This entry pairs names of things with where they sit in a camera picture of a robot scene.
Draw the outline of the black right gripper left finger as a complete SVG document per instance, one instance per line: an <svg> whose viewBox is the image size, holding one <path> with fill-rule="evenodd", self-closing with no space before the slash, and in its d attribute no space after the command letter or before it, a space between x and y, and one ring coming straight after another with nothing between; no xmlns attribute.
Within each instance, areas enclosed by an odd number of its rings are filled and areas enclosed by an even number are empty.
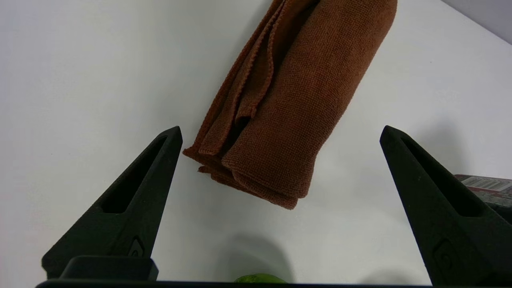
<svg viewBox="0 0 512 288"><path fill-rule="evenodd" d="M77 256L151 257L182 143L174 126L137 156L42 257L48 279Z"/></svg>

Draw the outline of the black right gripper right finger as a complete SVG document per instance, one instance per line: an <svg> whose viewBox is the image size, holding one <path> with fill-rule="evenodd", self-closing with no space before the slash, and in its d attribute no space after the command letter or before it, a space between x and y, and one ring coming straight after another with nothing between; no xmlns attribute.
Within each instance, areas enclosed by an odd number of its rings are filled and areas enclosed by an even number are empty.
<svg viewBox="0 0 512 288"><path fill-rule="evenodd" d="M403 131L379 142L433 286L510 287L510 221Z"/></svg>

